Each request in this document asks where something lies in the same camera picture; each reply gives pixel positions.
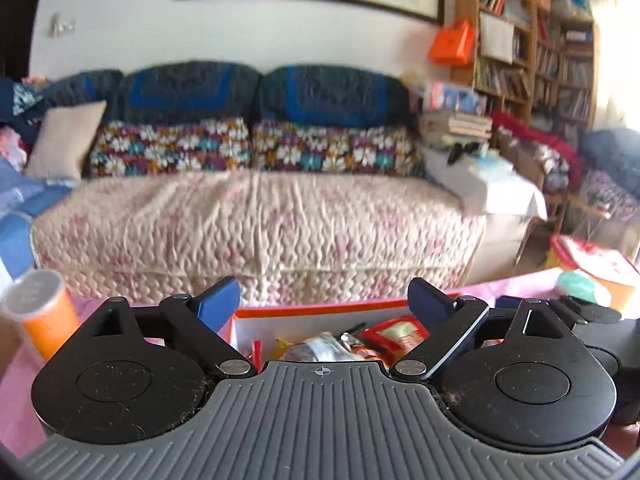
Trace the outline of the red biscuit bag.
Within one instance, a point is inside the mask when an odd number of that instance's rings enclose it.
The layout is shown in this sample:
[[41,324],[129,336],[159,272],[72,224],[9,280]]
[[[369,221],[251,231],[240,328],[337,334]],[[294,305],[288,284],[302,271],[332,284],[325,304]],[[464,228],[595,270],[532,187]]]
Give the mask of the red biscuit bag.
[[390,318],[363,330],[358,338],[378,352],[387,365],[392,365],[419,344],[430,332],[413,315]]

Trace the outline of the silver orange chip bag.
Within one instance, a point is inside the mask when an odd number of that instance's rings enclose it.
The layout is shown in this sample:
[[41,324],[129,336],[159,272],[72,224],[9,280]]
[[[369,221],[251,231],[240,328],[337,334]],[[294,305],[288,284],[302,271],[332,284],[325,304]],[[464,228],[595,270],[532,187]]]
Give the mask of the silver orange chip bag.
[[364,361],[364,357],[349,351],[343,346],[341,341],[330,333],[305,339],[299,344],[288,347],[280,356],[282,361],[290,362],[355,362]]

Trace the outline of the orange cardboard box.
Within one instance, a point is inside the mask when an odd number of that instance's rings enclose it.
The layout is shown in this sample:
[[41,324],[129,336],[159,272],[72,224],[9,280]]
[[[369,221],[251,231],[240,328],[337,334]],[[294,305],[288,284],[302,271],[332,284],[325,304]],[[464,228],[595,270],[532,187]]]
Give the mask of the orange cardboard box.
[[406,299],[241,308],[222,333],[256,366],[270,360],[392,364],[454,312],[452,298],[413,287]]

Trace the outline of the teal tissue pack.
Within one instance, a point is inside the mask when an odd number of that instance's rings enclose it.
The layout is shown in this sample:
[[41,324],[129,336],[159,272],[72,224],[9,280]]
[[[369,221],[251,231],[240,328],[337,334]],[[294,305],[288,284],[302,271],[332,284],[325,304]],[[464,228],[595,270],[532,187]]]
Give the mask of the teal tissue pack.
[[559,295],[573,296],[602,307],[612,304],[610,291],[582,270],[562,272],[556,280],[554,291]]

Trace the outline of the quilted beige sofa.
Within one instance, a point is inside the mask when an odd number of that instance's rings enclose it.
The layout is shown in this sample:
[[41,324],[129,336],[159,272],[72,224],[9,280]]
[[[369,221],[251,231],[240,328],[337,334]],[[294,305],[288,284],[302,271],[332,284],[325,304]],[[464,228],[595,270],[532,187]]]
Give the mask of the quilted beige sofa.
[[243,304],[270,307],[457,286],[485,226],[423,179],[244,170],[94,179],[30,238],[76,296],[154,304],[232,276]]

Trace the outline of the orange white canister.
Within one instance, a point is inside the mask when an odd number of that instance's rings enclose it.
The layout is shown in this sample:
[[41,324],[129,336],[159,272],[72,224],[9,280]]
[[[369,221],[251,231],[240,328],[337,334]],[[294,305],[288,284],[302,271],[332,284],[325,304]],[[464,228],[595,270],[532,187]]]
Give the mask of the orange white canister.
[[49,361],[80,325],[64,278],[55,270],[27,272],[1,299],[1,312],[17,323]]

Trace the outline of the left floral cushion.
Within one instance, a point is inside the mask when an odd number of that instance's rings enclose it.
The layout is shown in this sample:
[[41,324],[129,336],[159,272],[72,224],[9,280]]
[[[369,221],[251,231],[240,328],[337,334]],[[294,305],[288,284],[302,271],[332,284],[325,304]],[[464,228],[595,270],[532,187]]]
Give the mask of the left floral cushion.
[[109,122],[96,134],[88,169],[93,178],[139,177],[229,171],[249,167],[251,159],[242,118],[174,126]]

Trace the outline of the floral cushion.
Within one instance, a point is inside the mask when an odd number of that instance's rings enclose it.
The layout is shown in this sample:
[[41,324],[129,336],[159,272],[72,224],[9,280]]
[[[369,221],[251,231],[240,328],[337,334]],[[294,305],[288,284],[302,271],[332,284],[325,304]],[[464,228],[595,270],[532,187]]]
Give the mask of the floral cushion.
[[262,171],[420,177],[416,141],[403,126],[365,129],[264,120],[252,131],[254,166]]
[[249,167],[251,159],[242,118],[174,126],[109,122],[96,134],[88,169],[93,178],[139,177],[229,171]]

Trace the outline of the right floral cushion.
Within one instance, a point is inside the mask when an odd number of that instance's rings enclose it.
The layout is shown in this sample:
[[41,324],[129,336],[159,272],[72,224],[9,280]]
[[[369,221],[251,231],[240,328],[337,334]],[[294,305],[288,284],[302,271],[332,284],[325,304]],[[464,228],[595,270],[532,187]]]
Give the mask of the right floral cushion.
[[403,126],[365,129],[264,120],[252,131],[254,166],[262,171],[420,177],[416,141]]

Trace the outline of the stack of books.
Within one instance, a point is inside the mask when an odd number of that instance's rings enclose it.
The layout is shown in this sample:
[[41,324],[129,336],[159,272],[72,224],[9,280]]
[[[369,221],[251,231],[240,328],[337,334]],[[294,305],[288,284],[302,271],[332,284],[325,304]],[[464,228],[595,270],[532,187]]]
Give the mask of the stack of books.
[[461,148],[486,151],[492,133],[487,96],[447,81],[429,81],[416,92],[418,130],[423,143],[434,150]]

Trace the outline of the red blanket on chair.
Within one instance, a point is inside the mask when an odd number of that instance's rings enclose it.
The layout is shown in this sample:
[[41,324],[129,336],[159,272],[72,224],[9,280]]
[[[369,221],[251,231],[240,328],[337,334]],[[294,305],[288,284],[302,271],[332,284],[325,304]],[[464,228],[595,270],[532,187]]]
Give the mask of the red blanket on chair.
[[570,179],[570,188],[578,188],[580,180],[582,180],[582,170],[584,165],[578,155],[576,148],[566,143],[559,136],[551,133],[545,133],[534,128],[530,128],[521,119],[518,119],[506,112],[492,112],[490,114],[495,127],[503,127],[510,130],[515,139],[535,143],[546,148],[555,150],[568,163],[568,178]]

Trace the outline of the pink tablecloth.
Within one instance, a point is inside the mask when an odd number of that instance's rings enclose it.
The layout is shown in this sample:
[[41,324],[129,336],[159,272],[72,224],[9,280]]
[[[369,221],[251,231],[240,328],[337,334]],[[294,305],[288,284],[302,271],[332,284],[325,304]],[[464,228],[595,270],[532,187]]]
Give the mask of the pink tablecloth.
[[[465,286],[451,295],[469,295],[491,306],[503,295],[544,298],[561,274],[559,268],[515,278]],[[264,362],[276,356],[276,341],[299,342],[322,332],[341,333],[360,323],[376,324],[409,313],[408,299],[383,299],[350,304],[311,306],[245,307],[237,310],[219,332],[225,341],[244,354],[255,340],[262,343]],[[42,367],[40,355],[25,341],[15,353],[1,379],[1,441],[16,456],[32,452],[44,440],[44,432],[32,409],[30,388]]]

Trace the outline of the blue striped bedding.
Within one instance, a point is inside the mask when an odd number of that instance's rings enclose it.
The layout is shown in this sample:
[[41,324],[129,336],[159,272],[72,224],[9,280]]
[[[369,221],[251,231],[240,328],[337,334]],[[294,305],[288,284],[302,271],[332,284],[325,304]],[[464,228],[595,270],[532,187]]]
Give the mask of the blue striped bedding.
[[72,192],[75,181],[38,179],[1,159],[1,286],[36,266],[32,225]]

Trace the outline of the beige pillow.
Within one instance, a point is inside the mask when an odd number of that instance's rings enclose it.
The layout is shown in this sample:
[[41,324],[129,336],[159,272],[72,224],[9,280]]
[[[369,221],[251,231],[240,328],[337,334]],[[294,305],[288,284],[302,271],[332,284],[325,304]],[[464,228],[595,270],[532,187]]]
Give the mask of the beige pillow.
[[80,180],[105,110],[105,101],[50,108],[44,116],[24,175]]

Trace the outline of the wooden bookshelf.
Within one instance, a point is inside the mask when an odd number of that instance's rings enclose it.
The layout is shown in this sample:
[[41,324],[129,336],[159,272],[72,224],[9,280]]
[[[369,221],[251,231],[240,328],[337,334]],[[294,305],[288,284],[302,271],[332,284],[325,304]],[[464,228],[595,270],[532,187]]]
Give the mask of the wooden bookshelf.
[[486,96],[488,112],[557,133],[593,126],[599,31],[587,11],[570,0],[456,0],[454,10],[475,40],[451,79]]

